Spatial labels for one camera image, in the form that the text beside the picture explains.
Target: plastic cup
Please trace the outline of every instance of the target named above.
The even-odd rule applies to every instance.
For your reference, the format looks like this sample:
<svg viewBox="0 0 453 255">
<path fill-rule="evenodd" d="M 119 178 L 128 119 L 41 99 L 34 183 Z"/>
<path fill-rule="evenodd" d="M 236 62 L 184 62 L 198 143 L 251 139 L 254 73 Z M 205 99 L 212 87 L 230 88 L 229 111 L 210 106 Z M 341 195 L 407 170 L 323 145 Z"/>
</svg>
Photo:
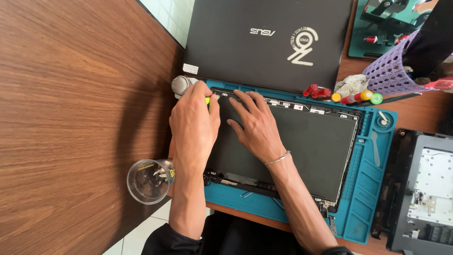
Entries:
<svg viewBox="0 0 453 255">
<path fill-rule="evenodd" d="M 167 195 L 174 181 L 172 159 L 142 159 L 129 169 L 127 189 L 142 204 L 159 203 Z"/>
</svg>

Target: bracelet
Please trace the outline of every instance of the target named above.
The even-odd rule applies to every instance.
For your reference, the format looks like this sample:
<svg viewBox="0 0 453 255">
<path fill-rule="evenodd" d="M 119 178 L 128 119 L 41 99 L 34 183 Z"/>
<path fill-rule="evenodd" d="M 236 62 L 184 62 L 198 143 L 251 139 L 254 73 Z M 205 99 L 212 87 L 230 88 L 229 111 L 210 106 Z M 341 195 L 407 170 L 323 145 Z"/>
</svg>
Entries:
<svg viewBox="0 0 453 255">
<path fill-rule="evenodd" d="M 278 161 L 280 161 L 280 160 L 286 158 L 289 154 L 291 154 L 291 152 L 290 152 L 290 151 L 286 151 L 286 153 L 285 153 L 285 155 L 284 155 L 283 157 L 277 159 L 276 161 L 272 161 L 272 162 L 264 163 L 264 164 L 265 164 L 265 165 L 274 164 L 275 162 L 278 162 Z"/>
</svg>

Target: hand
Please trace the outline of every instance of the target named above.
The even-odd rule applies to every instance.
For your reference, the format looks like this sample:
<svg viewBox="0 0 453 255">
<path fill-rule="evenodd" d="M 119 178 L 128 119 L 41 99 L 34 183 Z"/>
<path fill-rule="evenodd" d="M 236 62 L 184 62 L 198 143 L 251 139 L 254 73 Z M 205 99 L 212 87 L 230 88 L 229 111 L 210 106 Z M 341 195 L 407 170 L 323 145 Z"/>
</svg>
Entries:
<svg viewBox="0 0 453 255">
<path fill-rule="evenodd" d="M 242 129 L 236 121 L 232 119 L 226 121 L 236 132 L 239 142 L 263 163 L 275 161 L 285 155 L 286 149 L 280 140 L 277 124 L 263 96 L 256 92 L 244 93 L 240 90 L 235 90 L 234 94 L 249 109 L 247 111 L 236 99 L 229 99 L 244 125 Z"/>
<path fill-rule="evenodd" d="M 209 111 L 205 97 L 211 97 Z M 175 144 L 173 164 L 178 175 L 200 177 L 220 126 L 217 95 L 203 81 L 187 88 L 169 119 Z"/>
</svg>

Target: purple mesh holder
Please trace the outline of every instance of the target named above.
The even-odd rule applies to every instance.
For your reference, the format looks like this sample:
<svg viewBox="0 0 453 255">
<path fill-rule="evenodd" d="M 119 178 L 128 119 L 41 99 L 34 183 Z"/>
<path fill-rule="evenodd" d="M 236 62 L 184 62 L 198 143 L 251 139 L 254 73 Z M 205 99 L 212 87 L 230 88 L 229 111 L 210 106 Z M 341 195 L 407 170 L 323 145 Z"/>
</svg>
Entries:
<svg viewBox="0 0 453 255">
<path fill-rule="evenodd" d="M 409 46 L 409 43 L 415 38 L 417 33 L 418 30 L 363 70 L 362 74 L 370 79 L 368 83 L 369 90 L 382 95 L 436 90 L 416 84 L 404 71 L 403 50 Z"/>
</svg>

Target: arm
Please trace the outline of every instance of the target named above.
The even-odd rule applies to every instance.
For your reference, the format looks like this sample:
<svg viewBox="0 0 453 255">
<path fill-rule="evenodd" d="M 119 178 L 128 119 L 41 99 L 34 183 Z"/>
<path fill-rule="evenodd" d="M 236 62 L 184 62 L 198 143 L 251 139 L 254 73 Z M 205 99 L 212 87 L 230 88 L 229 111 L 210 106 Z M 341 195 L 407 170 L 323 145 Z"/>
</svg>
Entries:
<svg viewBox="0 0 453 255">
<path fill-rule="evenodd" d="M 205 97 L 209 96 L 208 111 Z M 202 174 L 220 126 L 217 96 L 204 82 L 196 82 L 173 108 L 169 121 L 176 148 L 169 225 L 177 233 L 199 240 L 206 208 Z"/>
<path fill-rule="evenodd" d="M 239 113 L 244 125 L 243 129 L 236 121 L 227 120 L 235 130 L 239 142 L 263 163 L 281 158 L 286 153 L 286 149 L 280 140 L 275 119 L 263 96 L 255 92 L 244 93 L 238 90 L 234 93 L 249 109 L 247 111 L 241 103 L 230 98 L 230 103 Z M 291 155 L 267 166 L 299 244 L 316 255 L 337 247 L 337 240 L 300 178 Z"/>
</svg>

